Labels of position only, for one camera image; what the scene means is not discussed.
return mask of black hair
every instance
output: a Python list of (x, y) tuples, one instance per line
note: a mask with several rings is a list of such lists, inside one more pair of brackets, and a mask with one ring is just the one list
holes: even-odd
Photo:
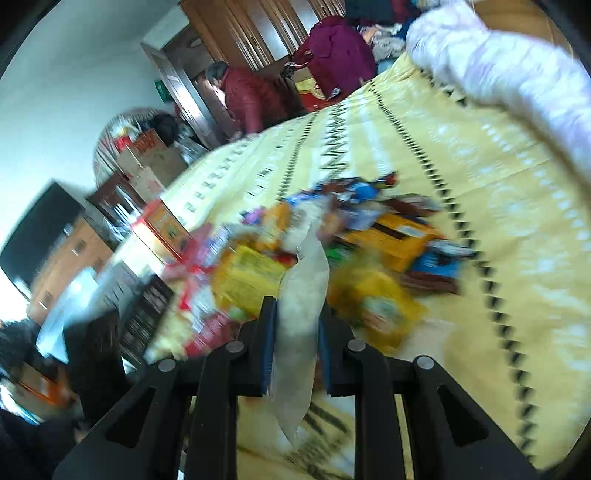
[(209, 83), (213, 85), (214, 80), (222, 81), (227, 69), (228, 64), (225, 61), (216, 61), (207, 67), (207, 70), (205, 70), (205, 76), (209, 80)]

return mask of pile of snacks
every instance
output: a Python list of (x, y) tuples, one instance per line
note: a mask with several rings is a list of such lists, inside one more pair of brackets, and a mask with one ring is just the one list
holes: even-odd
[[(159, 257), (167, 260), (163, 279), (176, 282), (175, 314), (191, 324), (184, 354), (207, 354), (256, 318), (263, 298), (277, 297), (310, 229), (330, 265), (329, 306), (377, 348), (398, 347), (424, 314), (414, 297), (421, 291), (457, 293), (460, 263), (472, 251), (445, 240), (425, 220), (440, 211), (434, 201), (394, 195), (397, 183), (396, 173), (320, 183), (272, 208), (244, 212), (240, 225), (206, 224), (188, 233), (175, 224), (168, 242), (162, 240), (170, 231), (146, 235), (156, 226), (139, 219), (138, 233), (150, 239), (148, 246), (159, 240)], [(147, 212), (153, 215), (154, 208)], [(176, 248), (167, 257), (160, 251), (187, 238), (182, 252)]]

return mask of cardboard box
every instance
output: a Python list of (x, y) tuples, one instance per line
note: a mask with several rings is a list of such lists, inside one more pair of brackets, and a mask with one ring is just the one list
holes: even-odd
[(131, 228), (135, 235), (166, 265), (180, 261), (187, 249), (191, 247), (189, 232), (162, 200), (150, 203)]
[(157, 198), (187, 168), (180, 152), (167, 148), (153, 129), (128, 145), (117, 158), (117, 165), (146, 203)]

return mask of orange box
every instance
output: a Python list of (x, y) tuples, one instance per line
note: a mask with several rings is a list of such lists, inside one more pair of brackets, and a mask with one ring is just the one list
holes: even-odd
[(149, 203), (131, 228), (165, 264), (180, 261), (193, 240), (160, 199)]
[(432, 226), (394, 213), (381, 216), (365, 232), (351, 231), (341, 236), (347, 243), (380, 250), (384, 266), (397, 272), (405, 271), (425, 251), (427, 243), (439, 237), (439, 231)]

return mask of white wall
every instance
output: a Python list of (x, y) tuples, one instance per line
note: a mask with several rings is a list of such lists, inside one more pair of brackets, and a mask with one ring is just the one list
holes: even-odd
[[(0, 78), (0, 246), (51, 179), (94, 190), (96, 141), (113, 116), (165, 108), (139, 42), (171, 2), (62, 0), (26, 39)], [(23, 309), (0, 271), (0, 319)]]
[(143, 42), (161, 50), (188, 24), (189, 19), (176, 5), (145, 35)]

